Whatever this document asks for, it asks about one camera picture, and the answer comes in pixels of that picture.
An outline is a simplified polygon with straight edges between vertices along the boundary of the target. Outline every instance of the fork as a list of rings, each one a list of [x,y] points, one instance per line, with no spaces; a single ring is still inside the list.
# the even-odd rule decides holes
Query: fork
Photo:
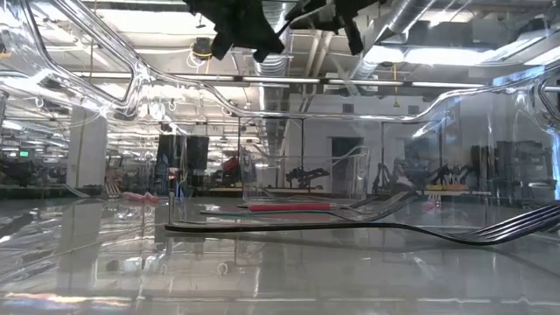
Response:
[[[538,232],[551,224],[560,222],[560,206],[548,205],[518,215],[509,220],[464,233],[447,233],[435,228],[417,227],[403,223],[391,222],[334,222],[334,223],[297,223],[297,224],[240,224],[240,223],[206,223],[179,221],[165,225],[165,229],[184,233],[236,233],[236,232],[268,232],[294,231],[335,228],[399,228],[433,235],[447,241],[486,246],[509,242],[525,235]]]

